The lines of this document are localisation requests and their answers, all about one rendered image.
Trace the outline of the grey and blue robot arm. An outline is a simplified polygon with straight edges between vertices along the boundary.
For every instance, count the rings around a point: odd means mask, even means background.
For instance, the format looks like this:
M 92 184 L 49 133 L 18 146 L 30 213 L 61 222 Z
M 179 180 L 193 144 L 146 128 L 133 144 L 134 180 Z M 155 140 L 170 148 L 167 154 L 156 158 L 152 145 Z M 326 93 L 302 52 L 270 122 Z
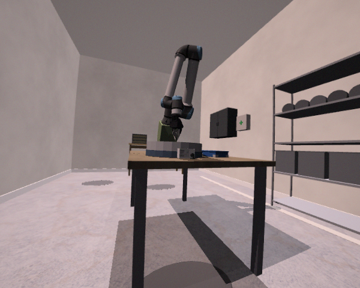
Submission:
M 188 58 L 188 67 L 183 97 L 178 95 L 174 96 L 181 68 L 186 58 Z M 181 116 L 180 118 L 183 119 L 191 119 L 194 112 L 191 102 L 200 60 L 202 60 L 201 46 L 186 44 L 176 51 L 175 63 L 173 65 L 166 93 L 164 98 L 161 99 L 161 107 L 165 108 L 164 118 L 161 122 L 162 124 L 170 125 L 172 114 L 178 114 Z

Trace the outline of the blue crate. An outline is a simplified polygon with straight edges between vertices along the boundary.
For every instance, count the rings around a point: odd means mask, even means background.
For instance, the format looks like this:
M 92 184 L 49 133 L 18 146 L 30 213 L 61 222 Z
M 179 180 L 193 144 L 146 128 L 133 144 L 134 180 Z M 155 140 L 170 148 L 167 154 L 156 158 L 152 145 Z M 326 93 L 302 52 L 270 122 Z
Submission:
M 202 156 L 207 156 L 207 157 L 229 157 L 228 152 L 229 151 L 207 151 L 207 150 L 202 150 Z

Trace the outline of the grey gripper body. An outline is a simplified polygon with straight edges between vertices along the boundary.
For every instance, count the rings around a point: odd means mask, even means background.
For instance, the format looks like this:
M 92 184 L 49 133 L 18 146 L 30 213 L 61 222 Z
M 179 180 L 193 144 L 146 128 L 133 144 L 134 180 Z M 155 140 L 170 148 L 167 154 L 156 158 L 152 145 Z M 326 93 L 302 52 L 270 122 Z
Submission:
M 173 120 L 173 117 L 174 117 L 174 120 Z M 170 121 L 170 123 L 171 123 L 171 128 L 175 128 L 175 129 L 179 129 L 180 128 L 180 126 L 181 126 L 181 123 L 178 121 L 178 119 L 180 118 L 181 116 L 180 115 L 178 115 L 178 114 L 174 114 L 174 115 L 172 115 L 172 121 Z

